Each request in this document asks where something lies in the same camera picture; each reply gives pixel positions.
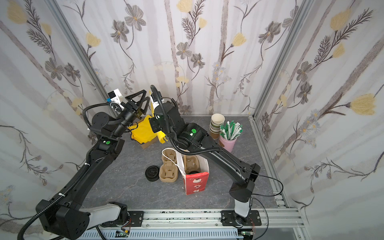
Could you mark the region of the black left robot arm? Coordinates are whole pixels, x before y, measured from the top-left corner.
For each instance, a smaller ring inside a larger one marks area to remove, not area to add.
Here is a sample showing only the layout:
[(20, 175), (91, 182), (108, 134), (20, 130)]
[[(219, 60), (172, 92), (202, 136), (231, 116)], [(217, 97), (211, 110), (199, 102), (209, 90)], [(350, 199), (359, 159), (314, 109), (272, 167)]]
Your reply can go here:
[(85, 114), (90, 109), (109, 106), (118, 111), (119, 115), (114, 118), (99, 112), (91, 120), (84, 118), (90, 131), (97, 135), (97, 142), (86, 153), (84, 165), (62, 190), (49, 201), (39, 202), (36, 215), (19, 231), (19, 240), (24, 239), (27, 229), (36, 220), (40, 220), (45, 231), (70, 240), (76, 240), (87, 229), (97, 225), (96, 211), (82, 212), (81, 206), (104, 170), (121, 153), (125, 143), (122, 135), (136, 119), (147, 112), (150, 98), (146, 94), (145, 90), (141, 90), (127, 96), (125, 103), (107, 102), (91, 105), (83, 110)]

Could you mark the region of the green white wrapped straws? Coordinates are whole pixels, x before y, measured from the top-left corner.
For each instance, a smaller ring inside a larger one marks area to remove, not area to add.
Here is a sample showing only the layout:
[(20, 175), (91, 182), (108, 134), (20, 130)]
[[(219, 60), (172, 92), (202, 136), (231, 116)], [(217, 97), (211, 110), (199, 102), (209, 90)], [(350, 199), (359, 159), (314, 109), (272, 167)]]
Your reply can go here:
[(243, 133), (243, 126), (234, 121), (227, 121), (220, 126), (220, 136), (228, 141), (236, 140)]

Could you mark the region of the pink straw holder cup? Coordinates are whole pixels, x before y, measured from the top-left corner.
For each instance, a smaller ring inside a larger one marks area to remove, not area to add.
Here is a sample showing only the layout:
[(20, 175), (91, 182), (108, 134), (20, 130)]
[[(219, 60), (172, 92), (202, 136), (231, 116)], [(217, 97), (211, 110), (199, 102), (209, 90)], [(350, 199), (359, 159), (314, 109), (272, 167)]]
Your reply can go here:
[(235, 143), (236, 143), (236, 139), (235, 140), (226, 140), (222, 136), (220, 136), (220, 138), (219, 138), (219, 145), (230, 153), (233, 151)]

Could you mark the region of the stack of paper cups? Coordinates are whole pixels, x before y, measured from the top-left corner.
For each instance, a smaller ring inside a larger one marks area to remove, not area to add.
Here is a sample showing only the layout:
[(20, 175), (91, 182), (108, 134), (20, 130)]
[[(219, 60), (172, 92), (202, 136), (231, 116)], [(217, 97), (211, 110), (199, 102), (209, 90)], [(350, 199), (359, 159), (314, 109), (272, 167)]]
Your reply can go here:
[(213, 114), (210, 122), (210, 135), (217, 140), (221, 133), (221, 125), (225, 122), (225, 116), (222, 114)]

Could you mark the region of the yellow paper napkin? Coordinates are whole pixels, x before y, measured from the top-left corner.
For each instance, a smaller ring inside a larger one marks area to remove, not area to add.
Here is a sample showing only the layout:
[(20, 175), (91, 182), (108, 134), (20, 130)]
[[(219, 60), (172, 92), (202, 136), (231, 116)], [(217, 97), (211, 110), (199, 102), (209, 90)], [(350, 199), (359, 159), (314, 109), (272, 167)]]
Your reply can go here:
[(161, 131), (154, 133), (150, 125), (149, 120), (153, 117), (154, 113), (153, 104), (150, 104), (150, 110), (151, 113), (148, 114), (143, 120), (128, 128), (132, 133), (132, 139), (140, 144), (146, 144), (157, 138), (161, 144), (164, 144), (167, 141), (166, 135)]

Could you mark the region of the brown cardboard napkin box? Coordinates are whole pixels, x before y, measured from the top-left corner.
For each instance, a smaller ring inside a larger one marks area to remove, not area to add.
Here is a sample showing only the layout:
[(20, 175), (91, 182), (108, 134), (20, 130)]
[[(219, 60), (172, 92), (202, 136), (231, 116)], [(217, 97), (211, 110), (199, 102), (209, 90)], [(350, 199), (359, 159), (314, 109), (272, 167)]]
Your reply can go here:
[(149, 146), (151, 146), (152, 144), (155, 144), (159, 141), (158, 137), (155, 137), (153, 138), (151, 141), (149, 142), (146, 142), (146, 143), (143, 143), (143, 144), (140, 144), (141, 148), (143, 150), (145, 150), (146, 148), (148, 148)]

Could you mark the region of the brown pulp cup carrier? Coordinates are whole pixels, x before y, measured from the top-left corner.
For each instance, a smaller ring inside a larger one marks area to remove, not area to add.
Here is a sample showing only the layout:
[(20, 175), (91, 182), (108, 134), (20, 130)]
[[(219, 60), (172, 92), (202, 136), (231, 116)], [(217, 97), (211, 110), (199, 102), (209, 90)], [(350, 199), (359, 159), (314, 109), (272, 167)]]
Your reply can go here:
[(163, 164), (160, 167), (159, 178), (163, 183), (174, 183), (179, 176), (177, 152), (172, 148), (162, 150)]

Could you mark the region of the red white paper bag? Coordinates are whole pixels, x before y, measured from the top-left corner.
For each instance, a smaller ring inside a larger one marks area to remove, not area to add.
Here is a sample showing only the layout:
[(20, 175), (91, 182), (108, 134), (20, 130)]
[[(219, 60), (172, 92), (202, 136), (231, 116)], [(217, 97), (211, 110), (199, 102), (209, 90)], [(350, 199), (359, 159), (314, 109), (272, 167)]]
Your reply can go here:
[(207, 159), (198, 155), (183, 155), (173, 148), (166, 148), (162, 150), (162, 161), (159, 172), (162, 182), (173, 183), (181, 174), (186, 195), (205, 190), (210, 175)]

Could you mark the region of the stack of black lids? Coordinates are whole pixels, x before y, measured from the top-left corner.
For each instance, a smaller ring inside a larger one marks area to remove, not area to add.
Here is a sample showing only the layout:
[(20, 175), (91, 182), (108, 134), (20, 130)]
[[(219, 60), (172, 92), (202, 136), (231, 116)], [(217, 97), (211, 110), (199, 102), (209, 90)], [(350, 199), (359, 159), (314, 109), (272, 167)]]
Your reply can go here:
[(150, 182), (155, 182), (160, 179), (159, 177), (160, 168), (158, 166), (149, 166), (145, 171), (145, 177)]

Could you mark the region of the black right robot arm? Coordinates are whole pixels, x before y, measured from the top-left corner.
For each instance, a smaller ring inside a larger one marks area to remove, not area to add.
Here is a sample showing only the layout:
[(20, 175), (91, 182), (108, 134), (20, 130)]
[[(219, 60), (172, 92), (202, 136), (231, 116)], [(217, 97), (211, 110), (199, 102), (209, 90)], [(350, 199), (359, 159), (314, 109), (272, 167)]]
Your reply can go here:
[(177, 107), (163, 103), (157, 88), (151, 86), (151, 97), (158, 103), (150, 125), (154, 133), (163, 132), (173, 148), (182, 155), (199, 155), (212, 161), (233, 181), (229, 190), (235, 200), (235, 225), (245, 225), (251, 211), (251, 197), (254, 195), (255, 181), (261, 177), (258, 164), (248, 164), (221, 147), (211, 135), (196, 123), (186, 123)]

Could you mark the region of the aluminium mounting rail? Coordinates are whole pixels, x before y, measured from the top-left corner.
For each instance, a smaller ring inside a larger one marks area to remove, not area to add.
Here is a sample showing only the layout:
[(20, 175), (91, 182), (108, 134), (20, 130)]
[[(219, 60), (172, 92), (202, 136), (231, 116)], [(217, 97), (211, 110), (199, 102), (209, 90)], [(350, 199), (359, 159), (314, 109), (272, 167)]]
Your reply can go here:
[(81, 240), (308, 240), (297, 209), (252, 209), (242, 227), (231, 210), (135, 210), (124, 228), (89, 229)]

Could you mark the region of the stacked brown pulp carrier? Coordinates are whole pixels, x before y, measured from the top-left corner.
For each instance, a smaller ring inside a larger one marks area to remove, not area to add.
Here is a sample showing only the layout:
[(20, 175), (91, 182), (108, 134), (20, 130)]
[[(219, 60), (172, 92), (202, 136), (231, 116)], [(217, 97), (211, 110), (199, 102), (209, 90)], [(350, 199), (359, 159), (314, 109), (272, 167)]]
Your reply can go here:
[(184, 156), (185, 172), (188, 175), (191, 171), (198, 171), (200, 169), (200, 162), (197, 156)]

